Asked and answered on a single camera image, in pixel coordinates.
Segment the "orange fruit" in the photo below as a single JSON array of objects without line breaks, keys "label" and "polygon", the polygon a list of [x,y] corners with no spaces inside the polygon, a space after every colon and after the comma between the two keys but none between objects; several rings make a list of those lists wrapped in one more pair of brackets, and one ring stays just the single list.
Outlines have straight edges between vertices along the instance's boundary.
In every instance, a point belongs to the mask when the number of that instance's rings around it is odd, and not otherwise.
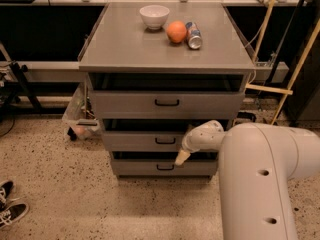
[{"label": "orange fruit", "polygon": [[187,36],[187,28],[180,20],[171,22],[166,32],[169,40],[176,44],[181,43]]}]

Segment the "can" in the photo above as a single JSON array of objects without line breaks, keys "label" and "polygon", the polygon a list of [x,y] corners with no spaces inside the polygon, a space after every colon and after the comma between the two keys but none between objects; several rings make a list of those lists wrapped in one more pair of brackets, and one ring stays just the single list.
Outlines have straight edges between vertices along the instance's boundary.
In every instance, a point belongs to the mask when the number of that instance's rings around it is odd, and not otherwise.
[{"label": "can", "polygon": [[202,45],[200,30],[195,22],[188,22],[187,28],[187,43],[191,49],[199,49]]}]

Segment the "person's foot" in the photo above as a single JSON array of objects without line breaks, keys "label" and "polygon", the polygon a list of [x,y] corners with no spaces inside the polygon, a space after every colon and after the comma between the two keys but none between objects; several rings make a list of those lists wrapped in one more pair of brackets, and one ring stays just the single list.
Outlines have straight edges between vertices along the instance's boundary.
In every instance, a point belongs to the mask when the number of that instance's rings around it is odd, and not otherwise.
[{"label": "person's foot", "polygon": [[2,212],[0,212],[0,229],[10,226],[23,218],[29,211],[29,205],[25,202],[12,202]]},{"label": "person's foot", "polygon": [[5,209],[7,204],[7,198],[13,189],[13,182],[11,180],[6,180],[0,183],[0,210]]}]

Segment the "floor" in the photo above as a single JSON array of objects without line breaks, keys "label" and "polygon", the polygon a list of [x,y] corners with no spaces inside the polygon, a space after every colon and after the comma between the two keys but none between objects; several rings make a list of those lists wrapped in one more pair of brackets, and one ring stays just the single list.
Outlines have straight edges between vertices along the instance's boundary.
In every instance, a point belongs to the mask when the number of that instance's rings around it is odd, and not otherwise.
[{"label": "floor", "polygon": [[[242,109],[263,122],[275,106],[249,99]],[[1,133],[11,123],[7,118]],[[278,124],[288,123],[279,117]],[[212,180],[117,179],[99,138],[73,142],[67,130],[61,116],[18,116],[1,137],[0,175],[16,183],[12,197],[31,209],[0,239],[223,239],[219,173]],[[289,181],[289,193],[299,239],[319,239],[320,174]]]}]

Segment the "bowl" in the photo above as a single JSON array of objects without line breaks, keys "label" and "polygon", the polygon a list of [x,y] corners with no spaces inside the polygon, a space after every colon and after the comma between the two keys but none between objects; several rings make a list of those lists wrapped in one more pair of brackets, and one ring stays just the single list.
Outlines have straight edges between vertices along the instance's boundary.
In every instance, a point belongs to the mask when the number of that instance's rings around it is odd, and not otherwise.
[{"label": "bowl", "polygon": [[162,5],[148,5],[140,9],[142,21],[151,30],[160,29],[166,23],[170,10]]}]

